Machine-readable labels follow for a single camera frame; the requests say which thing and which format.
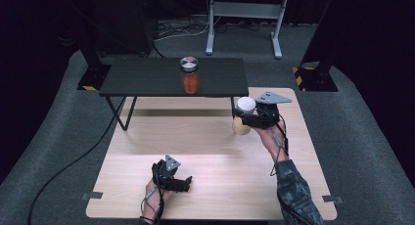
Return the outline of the grey metal stand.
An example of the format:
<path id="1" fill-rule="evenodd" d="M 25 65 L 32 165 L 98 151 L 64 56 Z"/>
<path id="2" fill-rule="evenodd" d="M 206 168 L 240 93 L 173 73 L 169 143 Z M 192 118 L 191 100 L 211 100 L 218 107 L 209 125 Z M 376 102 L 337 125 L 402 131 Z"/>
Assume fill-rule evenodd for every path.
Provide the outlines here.
<path id="1" fill-rule="evenodd" d="M 274 57 L 281 60 L 282 50 L 279 43 L 279 32 L 282 26 L 288 0 L 282 0 L 280 4 L 256 4 L 240 2 L 220 2 L 208 0 L 208 34 L 206 54 L 213 53 L 214 45 L 214 18 L 251 18 L 275 20 L 275 29 L 271 32 L 271 43 L 273 46 Z"/>

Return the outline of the white-lidded jar with yellow contents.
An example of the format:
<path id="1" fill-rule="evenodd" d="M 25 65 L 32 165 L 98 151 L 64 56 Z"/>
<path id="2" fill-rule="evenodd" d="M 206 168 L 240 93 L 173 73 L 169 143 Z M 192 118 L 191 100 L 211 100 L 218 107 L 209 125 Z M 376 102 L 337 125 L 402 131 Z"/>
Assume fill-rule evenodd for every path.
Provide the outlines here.
<path id="1" fill-rule="evenodd" d="M 235 116 L 232 123 L 233 131 L 239 135 L 246 135 L 251 131 L 251 128 L 246 125 L 243 120 L 245 117 L 254 113 L 255 101 L 251 97 L 241 97 L 237 101 L 235 109 Z"/>

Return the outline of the black stand with striped base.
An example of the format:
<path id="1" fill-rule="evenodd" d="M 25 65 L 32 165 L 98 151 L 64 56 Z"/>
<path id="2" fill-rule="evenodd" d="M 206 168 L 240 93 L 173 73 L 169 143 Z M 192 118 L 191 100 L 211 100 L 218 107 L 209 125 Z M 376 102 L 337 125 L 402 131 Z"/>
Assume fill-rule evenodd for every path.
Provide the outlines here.
<path id="1" fill-rule="evenodd" d="M 328 0 L 319 24 L 301 59 L 293 68 L 300 91 L 337 92 L 330 75 L 336 45 L 336 28 L 332 26 L 333 0 Z"/>
<path id="2" fill-rule="evenodd" d="M 93 0 L 76 0 L 76 4 L 79 15 L 78 44 L 88 65 L 88 68 L 78 82 L 78 88 L 99 90 L 111 66 L 101 62 L 95 48 L 95 33 L 98 26 L 94 19 Z"/>

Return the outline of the grey tape piece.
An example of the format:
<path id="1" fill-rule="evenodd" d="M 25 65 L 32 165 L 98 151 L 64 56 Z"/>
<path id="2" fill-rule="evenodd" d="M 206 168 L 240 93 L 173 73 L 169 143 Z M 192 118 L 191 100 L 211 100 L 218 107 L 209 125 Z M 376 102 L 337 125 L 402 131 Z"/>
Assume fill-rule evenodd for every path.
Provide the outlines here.
<path id="1" fill-rule="evenodd" d="M 333 196 L 333 195 L 326 195 L 322 197 L 325 203 L 334 203 L 334 204 L 341 204 L 344 202 L 343 198 L 340 196 Z"/>
<path id="2" fill-rule="evenodd" d="M 83 193 L 81 195 L 81 199 L 84 201 L 89 201 L 90 199 L 101 199 L 103 196 L 102 192 L 89 192 L 89 193 Z"/>

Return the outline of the person's right hand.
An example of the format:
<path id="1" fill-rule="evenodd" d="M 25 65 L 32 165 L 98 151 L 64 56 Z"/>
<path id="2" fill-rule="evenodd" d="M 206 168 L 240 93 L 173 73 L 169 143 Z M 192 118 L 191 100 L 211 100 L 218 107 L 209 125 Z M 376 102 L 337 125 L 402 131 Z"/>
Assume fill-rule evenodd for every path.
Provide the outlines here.
<path id="1" fill-rule="evenodd" d="M 274 162 L 289 159 L 289 155 L 285 151 L 286 126 L 283 120 L 280 120 L 277 125 L 267 129 L 256 128 L 255 132 L 259 135 L 263 146 L 270 153 Z"/>

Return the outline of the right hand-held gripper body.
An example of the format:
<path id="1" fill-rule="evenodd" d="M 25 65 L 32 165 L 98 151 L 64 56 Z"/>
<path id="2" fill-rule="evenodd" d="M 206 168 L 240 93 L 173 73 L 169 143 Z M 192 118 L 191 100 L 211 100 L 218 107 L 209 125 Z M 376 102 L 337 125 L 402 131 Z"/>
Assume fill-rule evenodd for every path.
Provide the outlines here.
<path id="1" fill-rule="evenodd" d="M 265 128 L 276 125 L 280 120 L 279 104 L 290 103 L 290 98 L 266 91 L 255 99 L 257 120 L 255 127 Z"/>

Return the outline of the person's left hand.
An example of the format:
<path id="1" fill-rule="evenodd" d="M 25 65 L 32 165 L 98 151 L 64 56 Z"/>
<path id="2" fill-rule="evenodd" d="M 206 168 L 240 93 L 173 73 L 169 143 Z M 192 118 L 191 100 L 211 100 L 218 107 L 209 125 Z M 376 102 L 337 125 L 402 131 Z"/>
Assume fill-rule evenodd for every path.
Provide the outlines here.
<path id="1" fill-rule="evenodd" d="M 161 201 L 167 203 L 173 195 L 174 192 L 159 189 L 156 184 L 150 180 L 146 186 L 141 218 L 150 225 L 154 225 L 161 210 Z"/>

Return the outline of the dark cabinet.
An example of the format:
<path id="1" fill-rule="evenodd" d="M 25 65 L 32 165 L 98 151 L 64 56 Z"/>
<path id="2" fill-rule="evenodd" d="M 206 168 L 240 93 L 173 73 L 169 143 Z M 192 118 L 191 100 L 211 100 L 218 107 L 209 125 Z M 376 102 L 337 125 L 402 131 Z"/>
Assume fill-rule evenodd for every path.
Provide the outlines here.
<path id="1" fill-rule="evenodd" d="M 159 24 L 155 0 L 93 0 L 96 49 L 148 55 Z"/>

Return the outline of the black low shelf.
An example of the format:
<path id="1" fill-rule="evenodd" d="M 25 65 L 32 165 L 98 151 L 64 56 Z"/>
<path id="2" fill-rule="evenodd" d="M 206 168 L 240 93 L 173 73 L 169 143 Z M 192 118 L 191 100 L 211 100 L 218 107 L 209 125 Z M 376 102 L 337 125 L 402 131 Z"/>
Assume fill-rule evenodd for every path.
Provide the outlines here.
<path id="1" fill-rule="evenodd" d="M 187 94 L 183 88 L 179 58 L 117 58 L 99 90 L 122 130 L 126 131 L 138 97 L 230 98 L 249 95 L 244 61 L 238 58 L 199 58 L 200 90 Z M 132 97 L 126 120 L 113 104 L 113 97 Z"/>

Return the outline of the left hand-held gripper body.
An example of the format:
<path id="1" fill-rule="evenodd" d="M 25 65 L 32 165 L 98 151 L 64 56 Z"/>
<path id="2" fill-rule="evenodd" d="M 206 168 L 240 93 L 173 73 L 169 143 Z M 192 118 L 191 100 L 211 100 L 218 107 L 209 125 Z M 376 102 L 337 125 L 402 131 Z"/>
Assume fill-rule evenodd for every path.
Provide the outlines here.
<path id="1" fill-rule="evenodd" d="M 154 163 L 152 166 L 153 182 L 161 189 L 179 190 L 181 181 L 174 178 L 180 163 L 170 155 Z"/>

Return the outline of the silver-lidded jar with orange contents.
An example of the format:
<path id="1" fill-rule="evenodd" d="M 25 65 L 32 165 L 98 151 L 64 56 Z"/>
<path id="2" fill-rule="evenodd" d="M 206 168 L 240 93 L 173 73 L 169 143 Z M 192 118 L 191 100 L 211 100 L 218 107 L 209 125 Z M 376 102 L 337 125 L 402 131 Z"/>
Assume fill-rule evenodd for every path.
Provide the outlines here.
<path id="1" fill-rule="evenodd" d="M 183 89 L 187 94 L 195 94 L 200 90 L 199 61 L 195 57 L 184 57 L 180 60 Z"/>

